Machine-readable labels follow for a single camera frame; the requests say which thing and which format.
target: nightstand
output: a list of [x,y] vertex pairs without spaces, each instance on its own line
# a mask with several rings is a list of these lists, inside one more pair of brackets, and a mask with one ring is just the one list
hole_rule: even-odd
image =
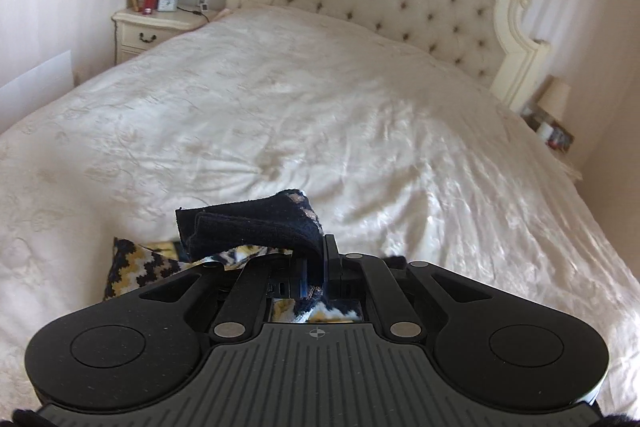
[[569,161],[565,153],[551,149],[551,147],[548,147],[548,149],[554,156],[556,161],[560,164],[564,173],[569,176],[569,179],[574,184],[582,181],[582,173],[578,171],[578,169],[575,168],[575,166]]
[[[206,13],[209,20],[215,12]],[[111,17],[116,23],[116,64],[121,64],[142,52],[154,48],[176,35],[197,30],[207,23],[202,15],[178,10],[142,15],[132,8]]]

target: circular pad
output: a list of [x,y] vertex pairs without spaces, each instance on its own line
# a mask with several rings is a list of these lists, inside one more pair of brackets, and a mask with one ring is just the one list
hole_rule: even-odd
[[217,336],[223,337],[224,339],[239,337],[243,335],[245,331],[244,326],[237,322],[223,322],[213,329],[213,332]]
[[549,365],[564,351],[564,344],[553,331],[524,324],[496,331],[489,345],[498,358],[520,367]]
[[396,337],[402,337],[410,339],[411,337],[417,337],[422,333],[422,328],[412,322],[396,322],[390,328],[391,333]]
[[145,337],[124,326],[100,326],[80,333],[71,354],[89,367],[106,369],[132,362],[145,349]]

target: drawer handle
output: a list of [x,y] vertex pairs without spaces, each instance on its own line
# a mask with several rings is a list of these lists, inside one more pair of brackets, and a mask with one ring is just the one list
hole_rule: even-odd
[[156,37],[155,35],[153,35],[151,37],[151,39],[147,40],[145,39],[145,34],[144,33],[140,33],[140,36],[138,37],[141,41],[145,42],[146,44],[151,44],[153,41],[155,41],[158,37]]

